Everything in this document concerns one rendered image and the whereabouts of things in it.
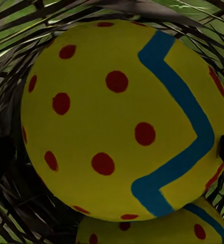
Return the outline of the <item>easter egg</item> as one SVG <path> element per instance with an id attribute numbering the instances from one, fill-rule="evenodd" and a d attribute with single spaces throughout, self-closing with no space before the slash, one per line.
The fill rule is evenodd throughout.
<path id="1" fill-rule="evenodd" d="M 43 185 L 93 218 L 156 219 L 224 172 L 224 85 L 202 53 L 140 22 L 68 27 L 37 54 L 21 135 Z"/>
<path id="2" fill-rule="evenodd" d="M 141 222 L 83 215 L 75 244 L 224 244 L 224 220 L 201 195 L 166 216 Z"/>

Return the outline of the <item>wicker basket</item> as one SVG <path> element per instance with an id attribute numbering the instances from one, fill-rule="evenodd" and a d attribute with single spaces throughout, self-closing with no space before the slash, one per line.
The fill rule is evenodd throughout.
<path id="1" fill-rule="evenodd" d="M 6 1 L 7 0 L 3 0 L 0 3 L 0 9 Z M 211 29 L 205 26 L 207 23 L 210 23 L 215 19 L 219 19 L 224 22 L 222 17 L 222 15 L 224 15 L 224 2 L 221 0 L 206 0 L 207 2 L 217 6 L 217 8 L 221 8 L 220 11 L 210 14 L 200 10 L 198 7 L 193 7 L 183 0 L 177 1 L 185 4 L 186 7 L 192 7 L 209 16 L 196 22 L 192 18 L 188 18 L 182 13 L 176 12 L 159 3 L 152 2 L 151 0 L 59 0 L 59 2 L 48 4 L 44 4 L 43 0 L 16 0 L 11 7 L 0 13 L 0 32 L 26 22 L 36 20 L 37 18 L 40 20 L 31 26 L 21 29 L 18 32 L 11 33 L 9 36 L 0 39 L 0 45 L 2 45 L 3 43 L 27 32 L 21 40 L 0 49 L 0 138 L 8 135 L 12 136 L 13 128 L 16 128 L 16 130 L 21 130 L 21 127 L 18 126 L 18 121 L 21 117 L 18 118 L 16 125 L 13 125 L 11 117 L 21 98 L 21 94 L 23 94 L 26 79 L 34 61 L 37 58 L 37 54 L 40 51 L 43 51 L 52 42 L 52 40 L 58 35 L 62 34 L 61 32 L 65 31 L 65 29 L 70 26 L 74 27 L 76 25 L 73 24 L 74 22 L 85 23 L 93 20 L 120 19 L 125 21 L 137 21 L 140 23 L 157 23 L 157 25 L 150 25 L 150 27 L 154 27 L 161 31 L 171 31 L 164 33 L 172 34 L 172 36 L 178 39 L 180 42 L 182 42 L 180 39 L 182 36 L 187 36 L 202 52 L 204 57 L 202 59 L 210 65 L 216 75 L 218 76 L 218 73 L 220 72 L 224 76 L 224 57 L 212 47 L 212 45 L 214 45 L 224 50 L 224 45 L 214 41 L 212 38 L 204 35 L 200 31 L 200 28 L 205 28 L 215 32 L 224 42 L 223 34 L 219 33 L 215 28 Z M 36 11 L 2 25 L 11 14 L 32 4 L 34 4 L 36 7 Z M 64 14 L 75 7 L 88 6 L 91 7 L 76 14 Z M 62 8 L 68 9 L 57 14 L 52 14 L 61 10 Z M 112 11 L 109 13 L 99 13 L 104 9 L 111 9 Z M 50 21 L 51 19 L 58 17 L 64 17 L 64 19 Z M 162 22 L 170 22 L 172 25 L 166 25 Z M 39 30 L 28 35 L 33 28 L 41 24 L 42 27 L 39 28 Z M 51 37 L 48 36 L 42 44 L 39 44 L 41 39 L 48 34 Z M 190 34 L 205 41 L 208 46 L 193 39 Z M 203 52 L 198 44 L 216 55 L 219 62 L 222 64 L 223 69 L 220 69 L 216 63 Z M 28 45 L 30 46 L 27 48 L 27 50 L 20 53 Z M 17 64 L 8 72 L 3 72 L 3 70 L 15 63 Z M 0 207 L 0 236 L 2 236 L 9 244 L 27 244 L 25 239 L 34 244 L 75 244 L 78 231 L 75 232 L 68 227 L 79 228 L 81 221 L 77 222 L 71 219 L 78 225 L 61 224 L 58 221 L 61 216 L 66 217 L 64 212 L 68 208 L 74 212 L 76 212 L 76 210 L 70 206 L 67 206 L 66 204 L 64 204 L 66 207 L 62 212 L 57 209 L 48 193 L 49 188 L 43 185 L 42 178 L 35 170 L 35 167 L 27 155 L 22 136 L 23 135 L 20 134 L 14 164 L 8 166 L 6 172 L 0 180 L 0 205 L 8 211 L 8 213 L 5 214 Z M 26 198 L 25 201 L 18 199 L 18 190 L 14 182 L 11 169 L 12 167 L 15 167 L 21 187 L 23 187 L 21 181 L 22 178 L 33 194 L 31 198 Z M 223 182 L 224 172 L 222 171 L 218 178 L 217 188 L 207 198 L 211 204 L 219 194 L 219 191 L 222 190 Z M 202 194 L 204 198 L 207 191 Z M 219 213 L 224 206 L 224 195 L 221 196 L 222 199 L 215 206 L 215 209 Z M 43 208 L 33 203 L 31 201 L 33 198 L 36 198 Z M 48 208 L 51 208 L 59 213 L 57 219 L 53 217 Z M 53 220 L 53 222 L 41 217 L 35 210 L 50 218 Z M 76 213 L 83 217 L 81 213 Z M 17 227 L 9 218 L 9 215 L 16 220 L 25 233 L 18 231 Z M 224 213 L 221 215 L 221 217 L 224 220 Z M 13 232 L 22 243 L 13 240 L 7 230 Z"/>

